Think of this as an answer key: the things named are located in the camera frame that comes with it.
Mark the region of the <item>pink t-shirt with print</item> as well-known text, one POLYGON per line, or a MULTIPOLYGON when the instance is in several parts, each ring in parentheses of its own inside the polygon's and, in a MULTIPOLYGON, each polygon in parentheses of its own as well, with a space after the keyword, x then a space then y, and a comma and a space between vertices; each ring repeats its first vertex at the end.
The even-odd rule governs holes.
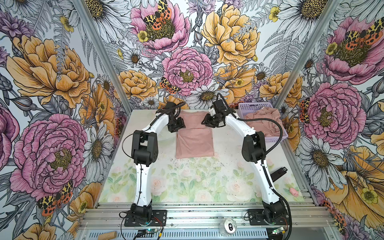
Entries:
POLYGON ((213 157, 212 129, 202 124, 206 112, 182 111, 185 128, 177 132, 176 159, 213 157))

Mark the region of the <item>pink shorts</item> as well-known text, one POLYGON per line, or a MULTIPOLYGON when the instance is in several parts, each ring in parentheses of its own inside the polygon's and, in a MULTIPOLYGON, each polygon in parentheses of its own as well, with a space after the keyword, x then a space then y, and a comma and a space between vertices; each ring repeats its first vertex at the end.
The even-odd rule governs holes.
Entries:
POLYGON ((263 132, 265 137, 279 137, 280 129, 277 124, 271 122, 275 121, 283 129, 283 122, 280 119, 281 115, 277 109, 263 107, 253 113, 249 113, 243 117, 246 120, 258 119, 257 121, 246 122, 251 128, 257 132, 263 132))

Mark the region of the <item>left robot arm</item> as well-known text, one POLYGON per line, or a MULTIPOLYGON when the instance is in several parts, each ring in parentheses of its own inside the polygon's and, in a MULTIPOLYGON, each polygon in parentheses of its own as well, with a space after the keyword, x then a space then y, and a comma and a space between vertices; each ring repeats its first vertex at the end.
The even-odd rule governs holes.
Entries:
POLYGON ((151 165, 159 155, 158 133, 164 127, 170 133, 184 129, 185 123, 180 117, 181 107, 186 103, 175 104, 168 102, 166 106, 156 111, 156 117, 143 130, 136 130, 132 134, 130 157, 134 160, 137 171, 137 193, 131 205, 131 216, 141 225, 147 225, 153 219, 151 194, 151 165))

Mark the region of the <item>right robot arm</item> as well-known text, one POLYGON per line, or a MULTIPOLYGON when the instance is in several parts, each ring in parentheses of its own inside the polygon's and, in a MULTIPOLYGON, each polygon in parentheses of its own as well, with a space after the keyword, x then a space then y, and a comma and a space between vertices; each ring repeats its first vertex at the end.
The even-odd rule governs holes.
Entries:
POLYGON ((268 224, 272 224, 281 218, 285 218, 287 223, 291 224, 292 214, 290 205, 288 201, 276 191, 266 163, 267 155, 278 146, 283 138, 283 128, 281 125, 268 118, 241 119, 235 114, 234 110, 229 108, 226 101, 219 99, 213 102, 202 124, 213 129, 230 126, 243 138, 241 153, 244 160, 252 163, 252 167, 255 169, 255 176, 259 182, 263 199, 264 220, 268 224), (255 121, 268 121, 279 128, 279 138, 269 149, 266 148, 265 135, 247 125, 247 122, 255 121))

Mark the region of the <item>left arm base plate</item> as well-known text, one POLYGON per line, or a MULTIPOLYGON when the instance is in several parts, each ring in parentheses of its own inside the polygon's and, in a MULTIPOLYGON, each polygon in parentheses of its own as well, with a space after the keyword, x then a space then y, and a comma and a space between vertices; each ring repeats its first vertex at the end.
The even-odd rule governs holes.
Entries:
POLYGON ((129 213, 124 227, 164 227, 167 222, 167 210, 152 210, 149 213, 129 213))

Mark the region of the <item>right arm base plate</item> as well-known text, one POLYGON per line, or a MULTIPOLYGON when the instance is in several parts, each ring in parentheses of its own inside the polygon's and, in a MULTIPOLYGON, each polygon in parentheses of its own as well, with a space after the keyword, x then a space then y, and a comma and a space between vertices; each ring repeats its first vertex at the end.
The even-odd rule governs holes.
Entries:
POLYGON ((288 214, 277 216, 267 209, 248 209, 244 219, 249 221, 251 226, 272 226, 272 225, 289 225, 288 214))

